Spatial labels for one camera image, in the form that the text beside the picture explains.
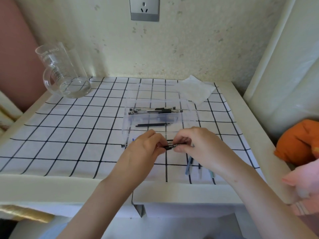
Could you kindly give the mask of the person's left hand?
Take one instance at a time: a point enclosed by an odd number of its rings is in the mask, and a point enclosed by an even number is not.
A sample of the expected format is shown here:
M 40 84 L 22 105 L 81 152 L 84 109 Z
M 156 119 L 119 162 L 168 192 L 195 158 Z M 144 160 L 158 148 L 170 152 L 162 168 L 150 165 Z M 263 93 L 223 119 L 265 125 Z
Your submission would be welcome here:
M 158 143 L 166 145 L 168 142 L 152 129 L 138 136 L 122 153 L 113 171 L 139 185 L 154 166 L 157 157 L 153 157 L 153 146 Z

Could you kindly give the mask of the person's right hand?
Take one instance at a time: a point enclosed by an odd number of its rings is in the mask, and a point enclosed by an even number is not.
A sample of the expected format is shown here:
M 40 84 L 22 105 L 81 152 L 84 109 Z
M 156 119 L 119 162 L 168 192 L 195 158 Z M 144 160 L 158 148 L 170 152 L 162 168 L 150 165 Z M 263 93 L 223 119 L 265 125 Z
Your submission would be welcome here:
M 216 134 L 201 127 L 185 128 L 176 134 L 173 143 L 186 140 L 192 142 L 188 155 L 212 172 L 225 176 L 233 151 Z

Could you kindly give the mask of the person's left forearm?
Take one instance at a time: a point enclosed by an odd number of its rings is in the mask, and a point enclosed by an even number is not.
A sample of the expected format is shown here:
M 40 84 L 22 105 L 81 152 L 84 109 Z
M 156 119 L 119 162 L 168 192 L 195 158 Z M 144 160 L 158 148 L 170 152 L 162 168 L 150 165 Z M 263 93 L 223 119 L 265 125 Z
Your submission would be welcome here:
M 115 166 L 56 239 L 101 239 L 124 202 L 147 175 L 141 169 Z

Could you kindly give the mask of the person's right forearm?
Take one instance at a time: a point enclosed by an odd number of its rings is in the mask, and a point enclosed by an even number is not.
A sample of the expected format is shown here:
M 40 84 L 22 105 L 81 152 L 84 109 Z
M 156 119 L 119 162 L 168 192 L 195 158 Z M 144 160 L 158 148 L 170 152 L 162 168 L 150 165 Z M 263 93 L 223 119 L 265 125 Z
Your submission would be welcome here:
M 260 175 L 237 156 L 214 158 L 211 170 L 235 190 L 263 239 L 318 239 Z

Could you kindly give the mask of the white bedside table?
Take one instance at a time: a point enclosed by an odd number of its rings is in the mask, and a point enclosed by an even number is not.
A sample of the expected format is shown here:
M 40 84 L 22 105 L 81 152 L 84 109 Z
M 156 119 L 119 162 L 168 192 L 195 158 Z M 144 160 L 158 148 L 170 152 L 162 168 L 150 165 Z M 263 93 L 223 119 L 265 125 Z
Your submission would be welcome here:
M 217 91 L 206 98 L 205 103 L 196 105 L 200 127 L 182 128 L 175 124 L 169 140 L 173 144 L 187 141 L 174 150 L 163 148 L 168 145 L 162 129 L 156 128 L 138 136 L 122 149 L 126 134 L 119 124 L 124 118 L 125 98 L 135 95 L 148 106 L 178 107 L 164 105 L 164 100 L 179 102 L 178 95 L 163 94 L 177 81 L 151 81 L 142 79 L 146 87 L 142 91 L 129 92 L 134 78 L 92 78 L 94 91 L 78 100 L 53 96 L 45 101 L 44 107 L 35 112 L 32 122 L 22 122 L 22 131 L 9 135 L 0 145 L 0 174 L 18 174 L 26 179 L 33 172 L 40 176 L 54 176 L 62 172 L 66 182 L 70 178 L 90 176 L 89 182 L 102 179 L 79 212 L 71 219 L 58 239 L 101 239 L 120 207 L 149 175 L 151 169 L 155 180 L 182 181 L 186 166 L 186 154 L 199 163 L 206 176 L 207 169 L 217 176 L 214 181 L 227 182 L 244 203 L 263 239 L 301 239 L 313 232 L 293 214 L 282 201 L 283 195 L 274 192 L 275 185 L 266 184 L 261 177 L 261 162 L 253 162 L 252 152 L 244 141 L 243 128 L 239 128 L 230 112 L 234 109 L 226 104 L 225 92 L 217 82 Z

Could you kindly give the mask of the clear plastic pen box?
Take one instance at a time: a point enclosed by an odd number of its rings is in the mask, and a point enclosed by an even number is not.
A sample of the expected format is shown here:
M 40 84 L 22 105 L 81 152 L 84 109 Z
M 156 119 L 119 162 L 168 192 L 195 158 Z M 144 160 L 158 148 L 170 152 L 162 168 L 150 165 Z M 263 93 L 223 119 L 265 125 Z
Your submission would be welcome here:
M 140 114 L 128 115 L 130 108 L 173 108 L 183 110 L 183 113 L 171 114 Z M 180 129 L 191 128 L 197 124 L 197 111 L 194 106 L 185 99 L 146 99 L 127 98 L 122 123 L 122 148 L 126 148 L 138 136 L 153 129 L 162 134 L 167 141 L 172 141 Z M 138 124 L 173 123 L 168 126 L 135 127 Z

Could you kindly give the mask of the white black checked tablecloth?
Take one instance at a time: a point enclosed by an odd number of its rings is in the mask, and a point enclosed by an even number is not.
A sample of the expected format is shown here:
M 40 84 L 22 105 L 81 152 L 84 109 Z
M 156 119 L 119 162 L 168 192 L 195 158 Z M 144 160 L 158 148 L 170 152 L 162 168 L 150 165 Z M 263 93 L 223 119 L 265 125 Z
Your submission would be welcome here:
M 52 95 L 0 146 L 0 175 L 102 179 L 125 150 L 122 123 L 127 98 L 182 99 L 176 80 L 91 78 L 93 90 L 78 99 Z M 217 83 L 196 106 L 197 127 L 207 128 L 264 177 Z

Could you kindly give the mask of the white paper tissue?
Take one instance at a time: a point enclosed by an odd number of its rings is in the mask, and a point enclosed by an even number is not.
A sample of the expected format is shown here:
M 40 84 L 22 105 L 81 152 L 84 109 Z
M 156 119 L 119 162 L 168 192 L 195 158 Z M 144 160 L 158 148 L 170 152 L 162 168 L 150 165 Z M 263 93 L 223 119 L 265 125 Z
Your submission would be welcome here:
M 198 106 L 210 97 L 216 87 L 205 84 L 195 76 L 190 75 L 189 78 L 178 81 L 178 83 L 173 86 L 173 89 L 179 93 L 181 98 L 192 101 Z

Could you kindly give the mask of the orange plush toy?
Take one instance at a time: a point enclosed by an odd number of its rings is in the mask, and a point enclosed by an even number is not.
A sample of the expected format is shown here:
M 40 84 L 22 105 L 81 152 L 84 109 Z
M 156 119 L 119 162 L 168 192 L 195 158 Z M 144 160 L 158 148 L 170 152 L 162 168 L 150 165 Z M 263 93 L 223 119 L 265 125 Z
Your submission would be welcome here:
M 319 159 L 319 121 L 302 120 L 279 138 L 274 155 L 295 166 Z

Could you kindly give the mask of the clear glass measuring jug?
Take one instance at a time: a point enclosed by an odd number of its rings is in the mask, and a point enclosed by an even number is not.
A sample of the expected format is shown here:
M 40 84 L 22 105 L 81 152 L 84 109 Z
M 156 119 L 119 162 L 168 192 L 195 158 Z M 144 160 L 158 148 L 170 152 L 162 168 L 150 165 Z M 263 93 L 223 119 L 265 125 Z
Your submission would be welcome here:
M 43 83 L 54 95 L 69 99 L 86 96 L 91 84 L 75 48 L 68 49 L 62 42 L 48 43 L 35 49 L 45 66 Z

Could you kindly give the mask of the pink plush toy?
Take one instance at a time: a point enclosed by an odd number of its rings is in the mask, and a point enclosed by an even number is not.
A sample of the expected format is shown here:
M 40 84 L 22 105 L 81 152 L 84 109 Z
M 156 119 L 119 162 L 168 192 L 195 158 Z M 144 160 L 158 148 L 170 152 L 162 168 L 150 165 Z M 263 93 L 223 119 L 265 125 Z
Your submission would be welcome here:
M 284 177 L 282 182 L 295 188 L 299 201 L 290 205 L 297 216 L 319 216 L 319 159 L 297 167 Z

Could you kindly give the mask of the grey wall socket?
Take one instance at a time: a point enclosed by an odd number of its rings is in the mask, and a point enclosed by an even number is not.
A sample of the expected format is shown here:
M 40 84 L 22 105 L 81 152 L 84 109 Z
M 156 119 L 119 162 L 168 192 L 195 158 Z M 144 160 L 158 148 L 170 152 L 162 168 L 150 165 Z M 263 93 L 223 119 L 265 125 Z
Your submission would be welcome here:
M 159 22 L 160 0 L 129 0 L 132 21 Z

